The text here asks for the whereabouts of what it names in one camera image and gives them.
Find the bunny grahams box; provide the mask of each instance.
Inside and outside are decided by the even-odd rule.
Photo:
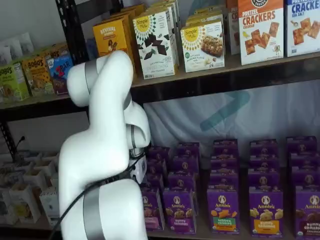
[[[284,228],[283,192],[249,187],[250,230],[253,237],[282,238]]]

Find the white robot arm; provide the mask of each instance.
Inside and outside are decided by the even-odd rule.
[[[132,79],[131,60],[122,51],[69,71],[69,95],[77,106],[89,105],[90,126],[61,148],[60,215],[88,185],[125,171],[130,149],[139,152],[150,143],[147,115],[129,94]],[[66,215],[61,230],[65,240],[147,240],[138,184],[122,179],[87,193]]]

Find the box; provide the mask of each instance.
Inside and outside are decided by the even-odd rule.
[[[187,73],[225,66],[223,28],[220,20],[183,27],[181,41]]]
[[[240,53],[238,1],[226,0],[226,7],[228,10],[230,51],[232,55],[235,55]]]
[[[59,56],[57,58],[49,58],[47,60],[47,64],[55,94],[60,95],[68,93],[68,73],[74,65],[70,54]]]
[[[283,192],[249,188],[250,229],[253,237],[282,238],[284,228]]]
[[[286,149],[288,153],[317,151],[317,138],[315,136],[288,136]]]
[[[177,234],[195,235],[197,224],[191,190],[165,188],[163,200],[168,227]]]
[[[14,211],[23,224],[35,224],[41,216],[36,199],[28,184],[16,183],[9,194],[14,206]]]
[[[238,0],[241,64],[284,57],[284,3]]]
[[[250,154],[255,155],[279,155],[276,139],[255,140],[250,142]]]
[[[319,215],[320,189],[317,186],[295,187],[295,224],[296,239],[313,240],[320,237]]]
[[[231,170],[229,172],[219,172],[217,170],[211,170],[209,185],[233,186],[238,190],[238,172],[235,170]]]
[[[48,219],[49,225],[54,227],[59,218],[58,193],[54,187],[50,187],[40,194],[40,201]]]
[[[285,8],[286,55],[320,51],[319,2],[286,0]]]
[[[20,102],[30,96],[20,63],[0,66],[0,83],[4,102]]]
[[[168,8],[143,13],[133,25],[144,79],[175,75],[178,60]]]
[[[22,68],[34,97],[54,94],[54,87],[47,65],[48,52],[33,54],[22,60]]]
[[[209,185],[207,189],[210,229],[213,233],[240,233],[238,193],[233,187]]]
[[[158,188],[141,188],[144,222],[147,231],[165,229],[165,217]]]

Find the black cable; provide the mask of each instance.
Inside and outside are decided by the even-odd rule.
[[[126,174],[124,175],[123,178],[126,178],[128,176],[128,174],[130,175],[130,172],[132,171],[132,169],[135,167],[135,165],[137,164],[137,162],[145,156],[145,152],[142,152],[142,154],[136,156],[136,157],[131,157],[131,159],[136,159],[136,161],[127,168],[127,170],[125,171]],[[78,202],[78,200],[80,198],[82,198],[84,195],[86,195],[88,192],[92,191],[95,188],[99,188],[101,186],[101,184],[105,184],[106,181],[108,181],[109,179],[114,178],[114,176],[112,177],[108,177],[99,181],[96,181],[95,183],[93,183],[92,185],[90,185],[89,187],[87,187],[85,190],[83,190],[71,203],[70,205],[67,207],[67,209],[64,211],[64,213],[62,214],[62,216],[59,218],[58,222],[54,225],[51,234],[48,238],[48,240],[52,240],[56,231],[58,230],[58,227],[60,226],[62,220],[66,217],[67,213],[70,211],[70,209]]]

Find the shelf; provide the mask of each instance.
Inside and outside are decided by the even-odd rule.
[[[131,87],[132,99],[143,104],[320,79],[320,52],[248,65],[241,65],[240,55],[227,54],[225,63],[225,67],[186,73],[181,61],[174,76],[148,80],[140,76]],[[0,103],[2,121],[87,110],[87,107],[76,107],[68,95],[46,95],[22,102]]]

